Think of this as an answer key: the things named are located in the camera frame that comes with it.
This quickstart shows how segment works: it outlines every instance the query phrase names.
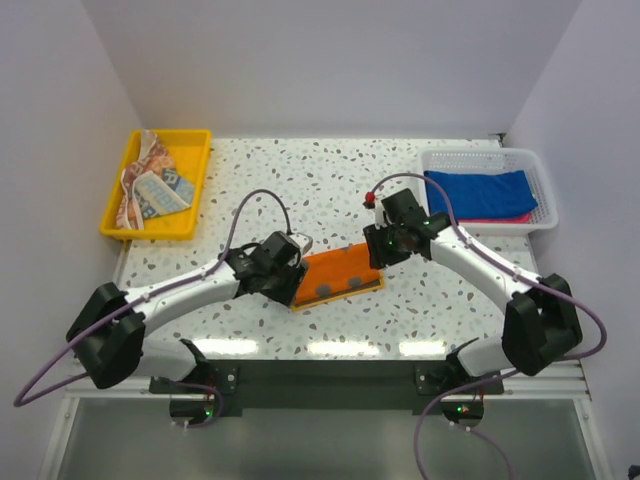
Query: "white plastic basket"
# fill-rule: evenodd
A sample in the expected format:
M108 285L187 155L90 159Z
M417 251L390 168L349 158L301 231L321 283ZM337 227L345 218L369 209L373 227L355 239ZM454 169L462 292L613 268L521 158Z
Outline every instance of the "white plastic basket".
M482 235L526 235L558 224L556 200L538 156L519 148L428 148L418 154L418 173L435 170L446 173L500 174L524 170L538 206L528 223L461 222L470 233ZM417 180L420 203L429 212L425 183Z

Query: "blue towel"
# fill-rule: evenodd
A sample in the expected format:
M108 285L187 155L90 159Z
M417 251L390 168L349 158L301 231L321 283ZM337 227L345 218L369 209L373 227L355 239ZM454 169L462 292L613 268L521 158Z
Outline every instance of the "blue towel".
M529 213L538 206L523 171L500 175L424 172L451 199L457 218L507 219ZM442 195L427 183L430 212L446 212Z

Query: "yellow plastic basket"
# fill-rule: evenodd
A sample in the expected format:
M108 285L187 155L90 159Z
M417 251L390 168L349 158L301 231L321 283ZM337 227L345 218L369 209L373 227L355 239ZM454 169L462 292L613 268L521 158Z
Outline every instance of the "yellow plastic basket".
M104 235L120 240L189 240L195 234L200 196L210 155L211 132L209 130L153 131L158 134L175 159L178 174L195 185L193 204L191 208L182 212L145 220L144 230L122 230L115 227L116 213L124 194L120 184L122 170L135 162L140 153L140 130L136 130L129 137L129 144L120 162L116 180L113 182L109 203L102 216L100 232Z

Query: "terrazzo table surface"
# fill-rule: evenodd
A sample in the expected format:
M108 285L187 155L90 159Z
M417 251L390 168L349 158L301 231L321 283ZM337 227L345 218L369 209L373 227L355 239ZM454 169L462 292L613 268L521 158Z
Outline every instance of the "terrazzo table surface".
M116 281L143 286L203 265L223 248L232 211L256 188L269 188L290 208L292 227L313 237L309 254L364 242L373 213L364 193L383 176L414 171L425 147L498 146L494 140L218 139L191 241L133 241ZM414 187L399 179L386 192ZM284 230L275 202L260 196L243 210L233 246ZM479 237L525 269L535 270L526 236ZM456 273L412 257L385 271L376 292L293 313L261 295L209 305L152 335L166 342L193 340L210 358L442 359L475 337L502 331L503 316Z

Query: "glass panel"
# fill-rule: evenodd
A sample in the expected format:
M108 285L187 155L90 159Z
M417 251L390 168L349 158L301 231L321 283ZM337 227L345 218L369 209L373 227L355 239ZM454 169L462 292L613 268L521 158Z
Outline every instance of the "glass panel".
M593 479L570 400L487 401L480 428L508 453L518 479ZM83 400L64 479L420 478L417 417L401 411L246 410L190 430L172 427L166 400ZM499 454L429 417L421 435L435 479L507 478Z

